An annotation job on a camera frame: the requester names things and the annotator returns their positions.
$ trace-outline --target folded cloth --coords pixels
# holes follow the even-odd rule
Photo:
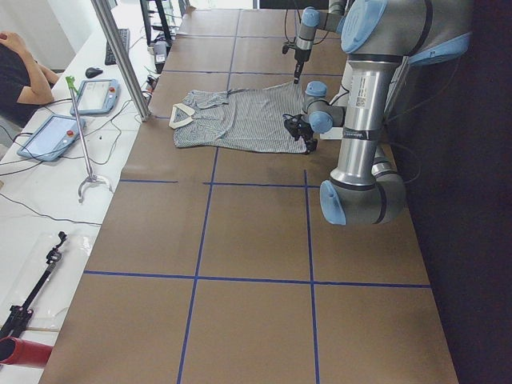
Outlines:
[[[305,153],[302,138],[295,141],[283,123],[284,114],[301,113],[302,102],[301,87],[292,82],[263,90],[192,90],[182,104],[194,112],[187,113],[179,107],[173,111],[170,126],[177,127],[174,144],[178,148],[221,146],[254,152]]]

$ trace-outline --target screen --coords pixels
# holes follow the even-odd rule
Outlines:
[[[49,154],[55,150],[55,147],[61,142],[68,130],[76,126],[76,121],[72,118],[60,118],[53,116],[47,124],[44,125],[35,137],[32,137],[25,149],[31,156],[41,156]]]
[[[110,80],[105,82],[86,82],[82,92],[80,93],[78,111],[102,110],[109,87]]]

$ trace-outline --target black keyboard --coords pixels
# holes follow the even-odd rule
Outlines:
[[[121,38],[122,44],[124,45],[126,52],[130,50],[130,30],[127,28],[118,29],[119,37]],[[106,42],[105,48],[105,65],[111,66],[115,64],[115,56],[114,52],[112,52],[112,48],[110,47],[109,42]]]

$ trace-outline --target red cylinder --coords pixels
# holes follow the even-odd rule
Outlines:
[[[0,340],[0,364],[44,368],[52,346],[8,336]]]

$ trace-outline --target blue tablet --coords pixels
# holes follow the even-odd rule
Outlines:
[[[80,119],[82,127],[86,122]],[[52,114],[18,150],[18,155],[52,162],[80,135],[76,118]]]
[[[109,114],[115,107],[119,95],[119,82],[110,80],[84,80],[78,90],[78,112],[81,116]]]

